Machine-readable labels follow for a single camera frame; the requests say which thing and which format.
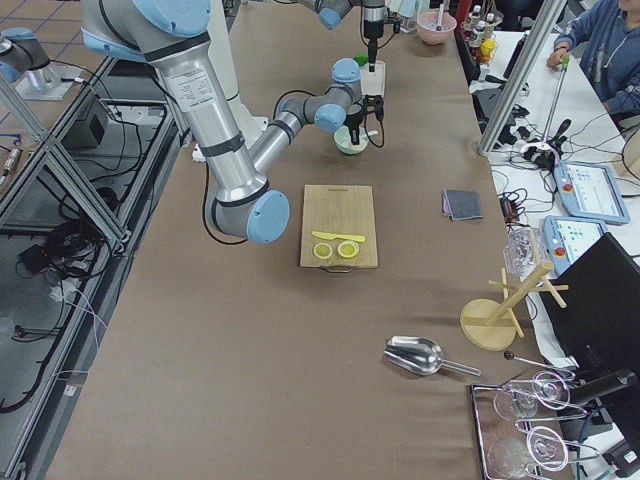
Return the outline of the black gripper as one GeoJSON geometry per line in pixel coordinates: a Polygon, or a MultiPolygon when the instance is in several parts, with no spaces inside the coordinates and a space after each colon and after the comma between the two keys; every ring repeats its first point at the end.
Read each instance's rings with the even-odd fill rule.
{"type": "Polygon", "coordinates": [[[392,39],[392,37],[389,37],[382,44],[379,43],[386,25],[392,26],[393,35],[400,32],[400,20],[398,17],[390,17],[381,21],[364,20],[362,23],[364,43],[368,47],[368,68],[371,73],[374,73],[376,69],[377,49],[384,48],[392,39]]]}
{"type": "Polygon", "coordinates": [[[384,120],[384,99],[381,95],[364,95],[359,102],[354,103],[344,121],[349,128],[349,139],[352,145],[360,144],[360,125],[368,115],[374,115],[382,124],[384,120]]]}

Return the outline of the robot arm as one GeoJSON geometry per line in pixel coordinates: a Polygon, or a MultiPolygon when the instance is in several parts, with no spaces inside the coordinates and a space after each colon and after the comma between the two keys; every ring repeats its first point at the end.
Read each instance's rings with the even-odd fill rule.
{"type": "Polygon", "coordinates": [[[218,79],[234,68],[214,52],[231,54],[221,7],[210,1],[84,1],[81,7],[89,49],[146,63],[164,80],[216,182],[204,218],[226,235],[255,243],[277,240],[287,227],[290,205],[284,193],[270,187],[266,173],[305,125],[334,133],[354,115],[362,100],[357,62],[338,60],[325,94],[282,103],[248,146],[218,79]]]}
{"type": "Polygon", "coordinates": [[[359,33],[363,44],[367,47],[368,70],[376,71],[377,55],[384,35],[384,29],[391,25],[393,35],[400,32],[400,19],[397,10],[392,10],[382,0],[316,0],[299,1],[299,4],[315,12],[321,23],[329,30],[335,29],[353,9],[360,13],[359,33]]]}

